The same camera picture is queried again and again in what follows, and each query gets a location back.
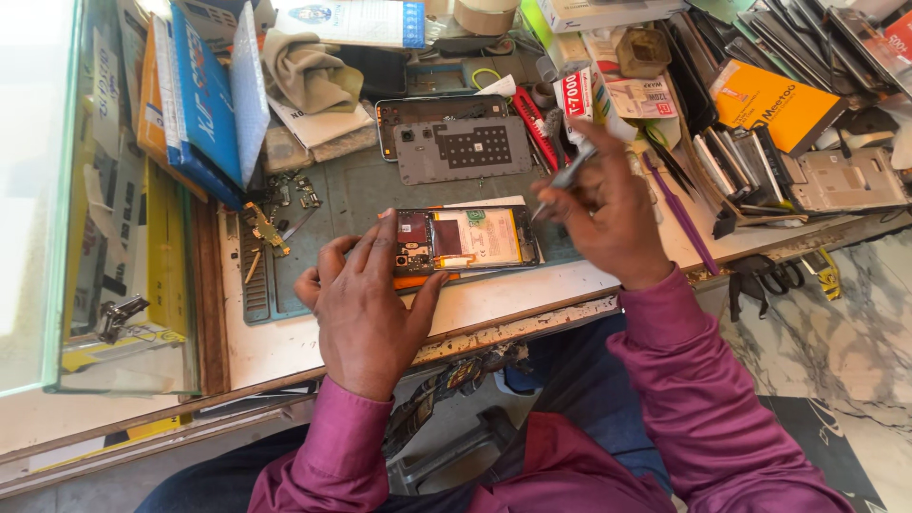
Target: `marble floor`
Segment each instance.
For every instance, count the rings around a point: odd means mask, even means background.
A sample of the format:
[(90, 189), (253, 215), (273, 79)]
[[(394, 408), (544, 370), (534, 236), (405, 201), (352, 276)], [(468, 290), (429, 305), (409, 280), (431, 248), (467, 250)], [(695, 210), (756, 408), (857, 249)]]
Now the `marble floor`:
[(824, 400), (829, 435), (847, 437), (886, 508), (912, 512), (912, 230), (832, 253), (843, 296), (816, 279), (786, 296), (741, 296), (720, 331), (759, 395)]

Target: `jeans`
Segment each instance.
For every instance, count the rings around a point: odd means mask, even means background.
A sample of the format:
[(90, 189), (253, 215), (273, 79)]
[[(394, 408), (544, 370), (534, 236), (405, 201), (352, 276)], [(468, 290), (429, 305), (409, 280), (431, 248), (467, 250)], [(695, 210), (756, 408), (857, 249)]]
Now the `jeans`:
[[(534, 412), (559, 413), (579, 426), (634, 476), (652, 474), (671, 494), (668, 472), (647, 438), (637, 393), (630, 388), (624, 364), (608, 353), (608, 335), (626, 326), (623, 315), (595, 320), (529, 342), (534, 372), (508, 370), (516, 390), (544, 386)], [(263, 468), (304, 442), (309, 425), (267, 436), (252, 444), (189, 466), (165, 479), (142, 502), (138, 513), (164, 511), (244, 512)], [(494, 483), (517, 476), (523, 468), (526, 425), (479, 479), (449, 490), (418, 497), (389, 496), (378, 512), (464, 511), (478, 482)]]

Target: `workbench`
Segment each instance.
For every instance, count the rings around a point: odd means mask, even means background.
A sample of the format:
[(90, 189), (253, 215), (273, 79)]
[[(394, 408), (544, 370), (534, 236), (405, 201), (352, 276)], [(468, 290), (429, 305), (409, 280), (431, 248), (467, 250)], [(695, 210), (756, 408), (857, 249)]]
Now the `workbench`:
[[(707, 248), (720, 263), (722, 275), (730, 272), (725, 262), (738, 257), (764, 253), (782, 261), (818, 247), (834, 249), (912, 225), (912, 216), (907, 213), (842, 216), (788, 229), (739, 228), (733, 235), (713, 240), (710, 232), (714, 219), (710, 209), (700, 198), (689, 200), (673, 180), (666, 179), (666, 183), (684, 201)], [(724, 276), (714, 277), (705, 270), (664, 202), (659, 201), (658, 209), (662, 218), (659, 231), (666, 252), (688, 273), (694, 287), (724, 285)], [(318, 327), (312, 315), (256, 326), (244, 323), (242, 280), (238, 276), (237, 260), (232, 258), (232, 253), (239, 250), (239, 241), (236, 236), (228, 236), (226, 223), (230, 219), (234, 216), (219, 215), (225, 333), (222, 342), (228, 355), (227, 361), (219, 363), (230, 375), (230, 391), (197, 399), (174, 395), (46, 394), (40, 390), (0, 398), (0, 408), (13, 414), (0, 436), (0, 498), (269, 420), (278, 415), (282, 406), (313, 397), (297, 397), (268, 407), (195, 420), (45, 471), (34, 472), (35, 460), (32, 460), (29, 470), (30, 458), (48, 451), (322, 377)], [(585, 261), (499, 273), (449, 285), (440, 294), (428, 343), (419, 351), (409, 372), (430, 374), (469, 355), (502, 349), (617, 313), (618, 288), (615, 277)], [(411, 295), (403, 297), (407, 304), (411, 298)]]

